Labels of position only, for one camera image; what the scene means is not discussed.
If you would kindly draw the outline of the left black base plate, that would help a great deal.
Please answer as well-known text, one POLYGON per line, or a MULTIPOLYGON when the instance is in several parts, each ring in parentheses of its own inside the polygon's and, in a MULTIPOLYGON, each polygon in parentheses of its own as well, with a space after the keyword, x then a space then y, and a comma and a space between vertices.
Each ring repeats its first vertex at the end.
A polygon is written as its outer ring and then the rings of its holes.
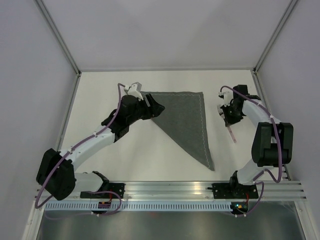
POLYGON ((115 183, 115 182, 109 182, 109 183, 103 183, 102 186, 93 192, 89 191, 82 191, 80 193, 81 199, 110 199, 110 198, 117 198, 113 193, 116 193, 120 196, 122 199, 125 193, 125 183, 115 183))

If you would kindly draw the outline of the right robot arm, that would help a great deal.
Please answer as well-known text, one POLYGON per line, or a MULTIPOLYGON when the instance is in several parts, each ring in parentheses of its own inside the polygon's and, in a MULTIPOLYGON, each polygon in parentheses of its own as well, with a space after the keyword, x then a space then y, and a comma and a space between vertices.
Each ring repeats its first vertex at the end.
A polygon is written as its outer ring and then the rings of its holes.
POLYGON ((276 184, 280 183, 283 165, 292 160, 293 125, 274 117, 259 96, 249 94, 247 85, 224 85, 218 96, 223 99, 219 110, 227 128, 244 117, 255 126, 251 158, 230 177, 229 194, 235 198, 241 197, 264 174, 269 174, 276 184))

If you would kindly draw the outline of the aluminium frame post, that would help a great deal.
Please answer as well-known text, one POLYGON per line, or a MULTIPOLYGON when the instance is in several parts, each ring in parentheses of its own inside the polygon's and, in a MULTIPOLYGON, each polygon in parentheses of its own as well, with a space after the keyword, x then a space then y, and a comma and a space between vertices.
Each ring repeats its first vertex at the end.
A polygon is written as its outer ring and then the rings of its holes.
POLYGON ((279 35, 281 34, 282 30, 284 29, 285 25, 287 24, 288 20, 290 19, 291 15, 293 14, 294 10, 299 4, 299 0, 290 0, 289 4, 285 8, 279 22, 277 23, 270 39, 268 40, 263 52, 261 53, 258 61, 256 62, 255 66, 252 68, 253 74, 257 74, 260 68, 262 67, 264 61, 266 60, 269 52, 271 51, 272 47, 276 43, 279 35))
POLYGON ((49 12, 45 2, 43 0, 34 0, 33 1, 37 6, 39 12, 41 13, 44 21, 46 22, 47 26, 49 27, 50 31, 52 32, 54 38, 56 39, 59 47, 61 48, 63 54, 65 55, 69 65, 75 72, 76 76, 79 77, 81 75, 81 70, 79 69, 75 59, 73 58, 66 42, 63 39, 51 13, 49 12))

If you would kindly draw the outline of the aluminium front rail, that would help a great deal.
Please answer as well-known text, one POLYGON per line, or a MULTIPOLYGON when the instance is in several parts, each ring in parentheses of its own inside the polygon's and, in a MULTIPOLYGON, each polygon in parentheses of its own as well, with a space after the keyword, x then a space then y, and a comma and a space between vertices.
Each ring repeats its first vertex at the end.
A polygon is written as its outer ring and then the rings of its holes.
MULTIPOLYGON (((124 183, 123 200, 133 201, 164 201, 164 200, 231 200, 255 201, 258 199, 214 199, 213 193, 207 189, 211 184, 227 183, 210 181, 127 181, 124 183)), ((280 183, 265 181, 257 184, 259 197, 263 201, 304 201, 307 199, 303 186, 299 181, 285 180, 280 183)))

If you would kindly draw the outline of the grey cloth napkin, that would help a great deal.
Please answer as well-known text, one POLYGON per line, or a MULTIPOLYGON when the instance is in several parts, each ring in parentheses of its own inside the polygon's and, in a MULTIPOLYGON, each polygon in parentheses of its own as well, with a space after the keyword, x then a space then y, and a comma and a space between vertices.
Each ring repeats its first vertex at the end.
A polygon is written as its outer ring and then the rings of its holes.
POLYGON ((204 94, 202 92, 150 92, 165 110, 152 121, 186 153, 214 171, 211 156, 204 94))

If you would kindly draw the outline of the fork with pink handle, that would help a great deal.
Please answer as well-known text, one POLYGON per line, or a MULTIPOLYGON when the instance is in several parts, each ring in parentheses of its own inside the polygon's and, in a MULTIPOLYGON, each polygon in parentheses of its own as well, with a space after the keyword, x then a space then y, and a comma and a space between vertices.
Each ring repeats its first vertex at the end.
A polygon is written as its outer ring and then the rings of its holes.
POLYGON ((231 137, 232 141, 233 141, 234 143, 237 143, 237 140, 236 140, 236 138, 235 138, 235 135, 233 134, 230 126, 229 126, 228 123, 227 123, 227 119, 226 119, 225 114, 224 114, 224 112, 223 112, 223 110, 222 110, 222 105, 221 105, 221 104, 218 104, 218 105, 217 105, 217 111, 218 111, 218 114, 220 115, 220 117, 223 119, 224 124, 225 124, 225 127, 227 128, 227 130, 228 130, 228 132, 229 132, 229 134, 230 134, 230 137, 231 137))

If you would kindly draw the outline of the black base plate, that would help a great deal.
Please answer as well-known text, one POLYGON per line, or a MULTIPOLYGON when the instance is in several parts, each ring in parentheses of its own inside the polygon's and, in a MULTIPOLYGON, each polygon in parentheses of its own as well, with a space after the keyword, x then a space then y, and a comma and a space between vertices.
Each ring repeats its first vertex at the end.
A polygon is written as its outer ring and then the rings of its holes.
POLYGON ((115 183, 115 182, 109 182, 109 183, 103 183, 102 186, 93 192, 89 191, 82 191, 80 193, 81 199, 110 199, 110 198, 117 198, 113 193, 116 193, 120 196, 122 199, 125 193, 125 183, 115 183))
POLYGON ((231 186, 230 183, 212 183, 211 186, 206 189, 213 193, 214 199, 246 200, 247 198, 259 198, 256 185, 238 184, 231 186))

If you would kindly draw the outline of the left aluminium frame post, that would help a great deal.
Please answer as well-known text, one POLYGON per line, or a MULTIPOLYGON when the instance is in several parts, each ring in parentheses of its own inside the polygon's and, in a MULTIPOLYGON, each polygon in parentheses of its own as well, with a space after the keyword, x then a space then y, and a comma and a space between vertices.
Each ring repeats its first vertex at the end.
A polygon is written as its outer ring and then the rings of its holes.
POLYGON ((59 47, 61 48, 63 54, 65 55, 69 65, 75 72, 76 76, 79 77, 81 75, 81 70, 79 69, 75 59, 73 58, 66 42, 63 39, 51 13, 49 12, 45 2, 43 0, 34 0, 33 1, 37 6, 39 12, 41 13, 44 21, 46 22, 47 26, 49 27, 50 31, 52 32, 54 38, 56 39, 59 47))

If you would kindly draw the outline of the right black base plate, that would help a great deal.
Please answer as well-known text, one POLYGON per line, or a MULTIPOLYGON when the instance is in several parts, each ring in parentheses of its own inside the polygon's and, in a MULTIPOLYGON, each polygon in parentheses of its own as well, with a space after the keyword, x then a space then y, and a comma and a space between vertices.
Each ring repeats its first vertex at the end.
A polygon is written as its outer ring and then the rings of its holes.
POLYGON ((247 198, 259 198, 256 185, 238 184, 231 186, 230 183, 212 183, 211 186, 206 189, 213 193, 214 199, 246 200, 247 198))

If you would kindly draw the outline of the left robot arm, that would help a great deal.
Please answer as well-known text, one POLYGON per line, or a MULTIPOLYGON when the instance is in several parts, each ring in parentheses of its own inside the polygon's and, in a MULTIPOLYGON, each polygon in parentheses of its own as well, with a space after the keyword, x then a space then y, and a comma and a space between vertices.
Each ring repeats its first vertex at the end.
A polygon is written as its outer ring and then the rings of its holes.
POLYGON ((76 170, 101 149, 110 146, 129 132, 138 120, 158 117, 165 107, 146 94, 143 98, 124 95, 118 106, 90 136, 61 150, 48 149, 36 176, 41 191, 60 201, 73 192, 92 192, 98 198, 109 193, 109 181, 98 171, 77 173, 76 170))

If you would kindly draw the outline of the right aluminium frame post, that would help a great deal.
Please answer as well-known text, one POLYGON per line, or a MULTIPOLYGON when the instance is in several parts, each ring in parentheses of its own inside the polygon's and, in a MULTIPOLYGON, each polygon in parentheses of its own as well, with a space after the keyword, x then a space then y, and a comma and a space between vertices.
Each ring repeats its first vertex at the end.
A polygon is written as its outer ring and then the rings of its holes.
POLYGON ((276 43, 279 35, 281 34, 282 30, 284 29, 285 25, 287 24, 288 20, 290 19, 291 15, 293 14, 294 10, 299 4, 299 0, 290 0, 289 4, 285 8, 279 22, 277 23, 270 39, 268 40, 263 52, 261 53, 258 61, 256 62, 255 66, 252 68, 253 74, 257 74, 260 68, 262 67, 264 61, 266 60, 269 52, 271 51, 272 47, 276 43))

